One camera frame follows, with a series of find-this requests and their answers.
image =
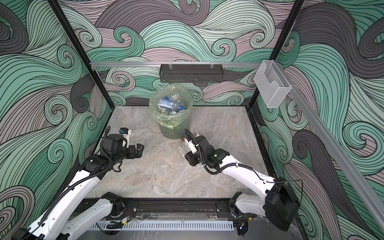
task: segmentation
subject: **gray floor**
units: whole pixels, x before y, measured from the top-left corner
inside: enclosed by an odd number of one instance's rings
[[[122,197],[232,197],[237,191],[253,194],[228,175],[210,175],[200,165],[190,166],[178,151],[180,140],[169,140],[161,134],[148,107],[117,107],[109,125],[110,134],[118,133],[121,127],[131,129],[129,144],[145,145],[143,156],[124,160],[122,171],[108,172],[87,197],[101,197],[108,191]],[[244,107],[194,107],[190,131],[267,174]]]

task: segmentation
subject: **trash can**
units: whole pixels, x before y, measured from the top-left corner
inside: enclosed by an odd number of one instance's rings
[[[159,112],[159,107],[157,106],[158,99],[177,94],[185,105],[182,110],[174,115]],[[185,136],[184,129],[189,129],[192,106],[193,97],[191,93],[178,83],[161,87],[149,99],[149,110],[153,114],[155,121],[159,124],[161,133],[169,139],[180,139]]]

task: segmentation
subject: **swirl pattern wall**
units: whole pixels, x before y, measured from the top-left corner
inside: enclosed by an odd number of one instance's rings
[[[28,226],[68,185],[111,111],[48,2],[5,2],[0,3],[0,239]]]
[[[294,0],[59,0],[91,61],[269,59]],[[116,105],[148,105],[158,68],[99,68]],[[256,69],[187,83],[195,105],[248,105]]]
[[[306,4],[278,61],[384,200],[384,1]],[[384,239],[290,97],[257,99],[257,123],[279,176],[304,180],[299,216],[309,239]],[[300,195],[299,185],[293,184]]]

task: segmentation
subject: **green trash bag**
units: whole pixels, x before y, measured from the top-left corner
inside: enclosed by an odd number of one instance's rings
[[[179,100],[184,102],[183,110],[176,115],[167,115],[159,112],[157,101],[159,98],[165,98],[179,95]],[[190,113],[193,106],[193,97],[191,93],[183,86],[172,83],[158,89],[149,99],[149,110],[153,118],[159,124],[161,133],[170,139],[179,139],[185,136],[184,129],[189,129]]]

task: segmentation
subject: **white bracket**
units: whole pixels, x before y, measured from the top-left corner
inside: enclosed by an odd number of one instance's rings
[[[278,108],[292,89],[283,66],[264,60],[253,78],[267,108]]]

